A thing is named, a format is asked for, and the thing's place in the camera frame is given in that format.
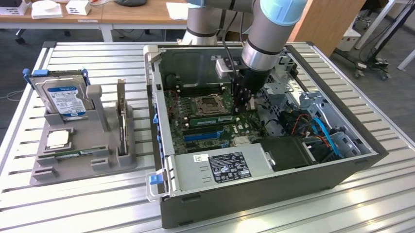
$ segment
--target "metal table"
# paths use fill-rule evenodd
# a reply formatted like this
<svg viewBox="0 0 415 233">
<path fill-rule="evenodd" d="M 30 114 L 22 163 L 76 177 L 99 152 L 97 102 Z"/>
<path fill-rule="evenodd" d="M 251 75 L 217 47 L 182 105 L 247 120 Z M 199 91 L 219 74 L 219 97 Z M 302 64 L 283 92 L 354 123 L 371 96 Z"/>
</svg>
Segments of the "metal table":
<svg viewBox="0 0 415 233">
<path fill-rule="evenodd" d="M 154 170 L 143 63 L 146 44 L 155 43 L 58 43 L 55 48 L 43 48 L 35 69 L 86 67 L 91 83 L 103 85 L 105 105 L 115 104 L 117 80 L 126 79 L 127 99 L 135 110 L 139 166 L 117 175 L 31 187 L 28 181 L 44 124 L 44 105 L 27 87 L 0 147 L 0 161 L 6 162 L 0 175 L 0 231 L 415 231 L 414 142 L 319 50 L 305 43 L 294 43 L 294 46 L 382 140 L 390 155 L 331 190 L 165 230 L 159 203 L 147 201 L 145 187 L 145 174 Z M 303 71 L 299 72 L 305 85 L 314 89 L 314 83 Z"/>
</svg>

